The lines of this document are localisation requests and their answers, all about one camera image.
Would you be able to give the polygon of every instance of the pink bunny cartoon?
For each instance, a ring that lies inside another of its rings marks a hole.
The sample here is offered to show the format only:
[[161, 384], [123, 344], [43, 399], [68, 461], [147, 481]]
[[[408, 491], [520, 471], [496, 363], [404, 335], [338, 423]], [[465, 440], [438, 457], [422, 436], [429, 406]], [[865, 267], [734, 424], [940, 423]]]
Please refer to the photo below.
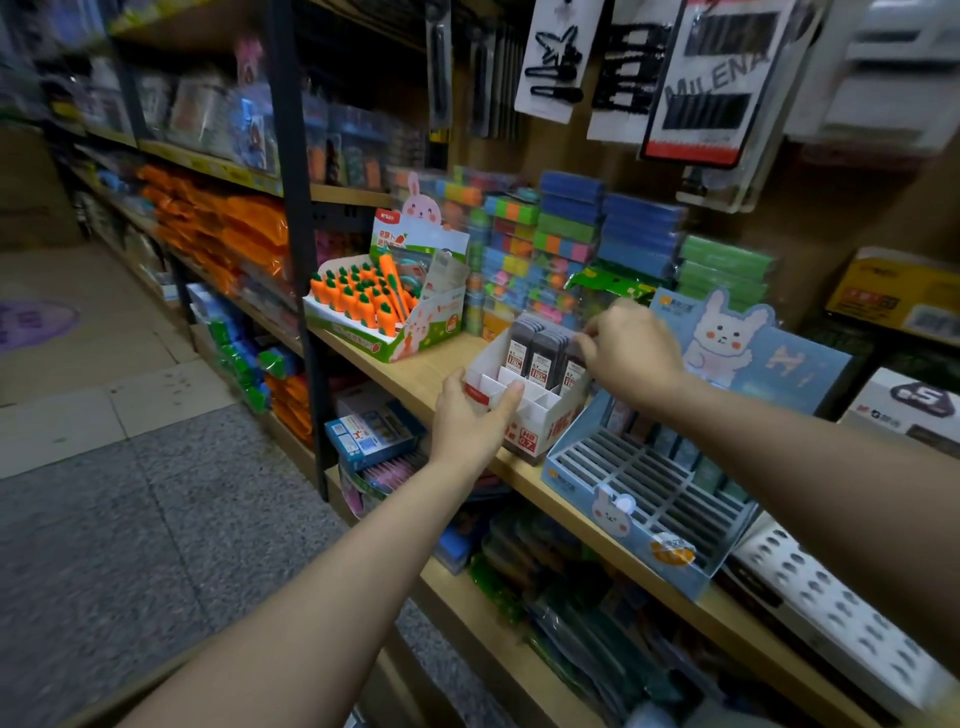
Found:
[[440, 208], [432, 198], [420, 194], [420, 178], [416, 172], [407, 175], [407, 186], [410, 188], [410, 197], [403, 203], [403, 214], [441, 225]]

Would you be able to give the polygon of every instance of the yellow box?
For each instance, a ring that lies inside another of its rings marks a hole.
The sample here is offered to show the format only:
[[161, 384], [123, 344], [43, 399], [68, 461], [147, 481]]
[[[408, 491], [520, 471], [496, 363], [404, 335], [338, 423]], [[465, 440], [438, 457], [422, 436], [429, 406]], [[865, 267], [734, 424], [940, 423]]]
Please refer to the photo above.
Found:
[[960, 266], [861, 248], [827, 311], [960, 346]]

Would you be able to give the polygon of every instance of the gray tiled floor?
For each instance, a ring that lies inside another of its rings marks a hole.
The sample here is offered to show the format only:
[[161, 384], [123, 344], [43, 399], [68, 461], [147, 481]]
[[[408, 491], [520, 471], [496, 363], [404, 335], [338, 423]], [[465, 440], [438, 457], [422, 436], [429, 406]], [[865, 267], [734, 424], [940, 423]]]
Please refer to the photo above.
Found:
[[[48, 726], [247, 614], [345, 530], [242, 405], [0, 483], [0, 725]], [[470, 728], [509, 725], [410, 602]]]

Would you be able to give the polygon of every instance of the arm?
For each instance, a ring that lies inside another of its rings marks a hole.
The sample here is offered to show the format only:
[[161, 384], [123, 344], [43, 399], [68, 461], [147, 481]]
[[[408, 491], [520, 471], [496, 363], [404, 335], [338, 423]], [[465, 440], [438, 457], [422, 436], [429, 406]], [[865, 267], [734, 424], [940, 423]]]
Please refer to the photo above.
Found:
[[463, 370], [437, 402], [429, 464], [294, 581], [228, 629], [124, 728], [335, 728], [430, 551], [496, 454], [522, 397], [474, 414]]
[[684, 370], [666, 324], [632, 302], [578, 341], [608, 391], [692, 440], [842, 581], [960, 670], [960, 464], [711, 386]]

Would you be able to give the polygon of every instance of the hand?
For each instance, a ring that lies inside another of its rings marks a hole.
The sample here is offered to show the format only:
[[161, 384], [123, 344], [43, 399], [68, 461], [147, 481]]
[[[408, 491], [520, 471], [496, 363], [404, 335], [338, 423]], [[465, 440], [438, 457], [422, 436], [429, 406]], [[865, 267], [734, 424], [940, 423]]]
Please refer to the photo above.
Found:
[[667, 324], [629, 299], [618, 299], [574, 338], [593, 378], [634, 409], [661, 413], [692, 379]]
[[430, 463], [444, 463], [458, 472], [471, 473], [472, 485], [500, 449], [507, 424], [523, 399], [523, 384], [511, 384], [496, 409], [478, 415], [464, 392], [463, 379], [461, 367], [444, 380], [444, 389], [437, 397]]

